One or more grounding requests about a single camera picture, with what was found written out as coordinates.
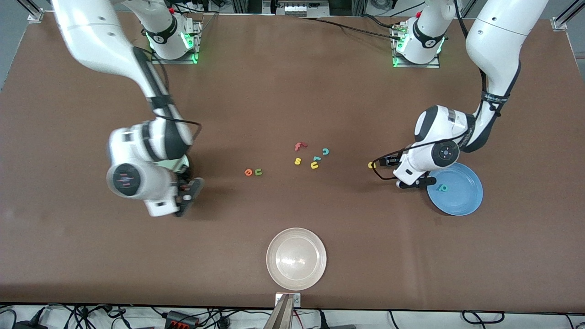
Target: brown table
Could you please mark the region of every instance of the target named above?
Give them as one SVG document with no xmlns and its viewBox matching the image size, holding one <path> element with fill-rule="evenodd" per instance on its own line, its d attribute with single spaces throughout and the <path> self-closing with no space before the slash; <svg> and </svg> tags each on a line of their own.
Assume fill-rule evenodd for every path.
<svg viewBox="0 0 585 329">
<path fill-rule="evenodd" d="M 138 86 L 78 64 L 46 15 L 0 93 L 0 300 L 270 307 L 283 289 L 266 248 L 304 227 L 328 264 L 303 307 L 585 311 L 585 90 L 548 21 L 486 147 L 460 159 L 484 187 L 474 214 L 447 216 L 367 168 L 413 142 L 425 108 L 475 110 L 479 74 L 456 22 L 448 34 L 441 69 L 392 68 L 382 38 L 220 16 L 199 64 L 167 66 L 183 116 L 204 124 L 190 156 L 206 187 L 184 218 L 151 218 L 104 180 L 110 132 L 152 117 Z"/>
</svg>

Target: white surface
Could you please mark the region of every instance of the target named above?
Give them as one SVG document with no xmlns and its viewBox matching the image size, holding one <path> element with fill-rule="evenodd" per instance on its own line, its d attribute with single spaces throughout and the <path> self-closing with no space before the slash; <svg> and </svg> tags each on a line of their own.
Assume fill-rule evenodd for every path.
<svg viewBox="0 0 585 329">
<path fill-rule="evenodd" d="M 326 264 L 323 242 L 304 228 L 289 228 L 278 233 L 266 252 L 270 276 L 288 290 L 304 290 L 316 284 Z"/>
<path fill-rule="evenodd" d="M 16 306 L 13 309 L 18 315 L 18 321 L 30 320 L 30 318 L 42 307 L 42 305 Z M 128 307 L 125 314 L 126 319 L 134 329 L 153 326 L 157 329 L 164 327 L 164 319 L 148 307 Z M 158 311 L 180 311 L 185 314 L 198 314 L 205 312 L 205 309 L 193 308 L 157 308 Z M 310 312 L 309 314 L 300 315 L 305 329 L 319 326 L 321 321 L 319 313 L 311 310 L 300 310 Z M 329 326 L 354 324 L 357 329 L 394 329 L 387 311 L 349 311 L 349 310 L 325 310 L 325 316 Z M 479 325 L 470 325 L 463 321 L 459 312 L 431 312 L 431 311 L 393 311 L 394 319 L 400 329 L 481 329 Z M 497 316 L 492 314 L 479 315 L 485 320 L 494 320 Z M 49 329 L 62 329 L 67 321 L 69 311 L 55 308 L 45 311 L 41 317 L 41 324 L 46 325 Z M 266 314 L 247 314 L 240 312 L 230 317 L 230 329 L 247 329 L 263 328 L 268 315 Z M 571 316 L 573 325 L 584 322 L 584 316 Z M 92 315 L 90 320 L 98 329 L 109 329 L 112 320 L 104 312 Z M 292 329 L 300 329 L 298 320 L 293 319 Z M 10 328 L 12 325 L 12 316 L 4 313 L 0 316 L 0 328 Z M 496 325 L 488 325 L 488 329 L 569 329 L 567 318 L 556 314 L 506 314 L 505 320 Z M 124 324 L 118 320 L 114 329 L 126 329 Z"/>
</svg>

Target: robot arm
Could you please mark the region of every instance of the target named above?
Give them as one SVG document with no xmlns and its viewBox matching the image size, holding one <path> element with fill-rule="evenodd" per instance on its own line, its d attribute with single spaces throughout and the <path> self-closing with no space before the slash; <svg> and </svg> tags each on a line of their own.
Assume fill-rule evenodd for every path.
<svg viewBox="0 0 585 329">
<path fill-rule="evenodd" d="M 415 126 L 415 143 L 399 155 L 400 164 L 394 171 L 399 181 L 413 185 L 426 172 L 452 165 L 459 158 L 460 150 L 473 152 L 485 145 L 520 72 L 522 44 L 547 2 L 489 0 L 486 3 L 466 41 L 470 58 L 488 80 L 480 105 L 473 115 L 440 105 L 424 111 Z M 437 25 L 443 26 L 443 22 L 439 20 Z"/>
<path fill-rule="evenodd" d="M 150 16 L 143 15 L 143 23 L 146 17 L 158 17 L 166 24 L 175 21 L 168 18 L 171 14 L 166 6 L 153 7 L 156 1 L 127 2 L 133 2 L 136 11 L 139 6 L 143 6 L 143 12 L 153 11 Z M 183 157 L 192 144 L 192 133 L 180 122 L 182 117 L 144 50 L 128 42 L 107 0 L 54 0 L 53 6 L 71 55 L 93 70 L 131 78 L 157 117 L 112 132 L 108 186 L 119 196 L 143 200 L 152 216 L 181 215 L 200 191 L 202 181 L 182 182 L 180 190 L 180 180 L 174 181 L 171 173 L 155 162 Z M 176 47 L 168 42 L 159 48 Z"/>
</svg>

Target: gray floor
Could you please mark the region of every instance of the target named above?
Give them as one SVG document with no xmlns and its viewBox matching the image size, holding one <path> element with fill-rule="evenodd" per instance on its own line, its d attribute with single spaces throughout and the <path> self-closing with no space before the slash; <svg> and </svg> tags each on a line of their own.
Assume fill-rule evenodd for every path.
<svg viewBox="0 0 585 329">
<path fill-rule="evenodd" d="M 404 2 L 400 8 L 418 3 L 420 0 L 400 0 Z M 470 12 L 469 17 L 476 17 L 487 0 L 478 0 L 477 4 Z M 558 15 L 561 11 L 569 6 L 573 0 L 550 0 L 541 18 L 551 18 Z M 45 0 L 36 0 L 36 3 L 50 9 L 49 3 Z M 16 50 L 22 39 L 27 27 L 26 18 L 28 13 L 22 8 L 16 0 L 0 0 L 0 90 L 4 86 L 4 81 L 9 74 L 11 62 L 16 54 Z M 585 80 L 585 12 L 578 14 L 568 24 L 569 39 L 576 54 L 577 64 L 581 75 Z"/>
</svg>

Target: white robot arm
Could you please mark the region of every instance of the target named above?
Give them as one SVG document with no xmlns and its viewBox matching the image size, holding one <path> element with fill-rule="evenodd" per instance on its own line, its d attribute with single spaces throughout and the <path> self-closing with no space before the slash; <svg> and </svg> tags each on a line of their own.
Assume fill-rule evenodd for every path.
<svg viewBox="0 0 585 329">
<path fill-rule="evenodd" d="M 480 104 L 473 115 L 434 105 L 419 116 L 414 131 L 415 143 L 403 149 L 397 158 L 388 157 L 389 161 L 386 161 L 399 163 L 394 170 L 399 187 L 417 186 L 417 181 L 426 172 L 446 168 L 457 161 L 460 150 L 473 152 L 486 143 L 492 125 L 500 116 L 501 108 L 508 100 L 520 72 L 519 55 L 522 44 L 547 2 L 548 0 L 488 0 L 466 41 L 470 58 L 487 76 L 488 85 L 482 91 Z M 446 15 L 443 14 L 451 12 L 449 8 L 452 5 L 452 0 L 427 0 L 427 7 L 422 11 L 419 20 L 427 17 L 427 9 L 433 16 L 439 16 L 435 19 L 436 32 L 431 36 L 442 37 L 446 30 Z M 425 29 L 432 30 L 432 25 L 431 20 L 425 22 Z M 420 55 L 410 57 L 430 61 L 436 50 L 433 52 L 431 48 L 424 48 L 422 42 L 424 39 L 420 41 L 416 37 L 410 40 L 411 48 L 406 45 L 405 54 L 410 54 L 410 49 L 413 49 L 412 53 L 416 53 L 418 46 Z"/>
<path fill-rule="evenodd" d="M 182 18 L 171 15 L 162 0 L 127 0 L 125 4 L 137 13 L 149 37 L 158 39 L 155 49 L 160 56 L 181 56 L 188 50 L 177 31 Z M 134 80 L 156 116 L 111 133 L 108 186 L 121 197 L 143 200 L 151 216 L 181 216 L 203 181 L 180 174 L 174 177 L 155 163 L 182 158 L 193 134 L 145 51 L 128 42 L 108 0 L 53 0 L 53 6 L 71 55 L 93 70 Z"/>
</svg>

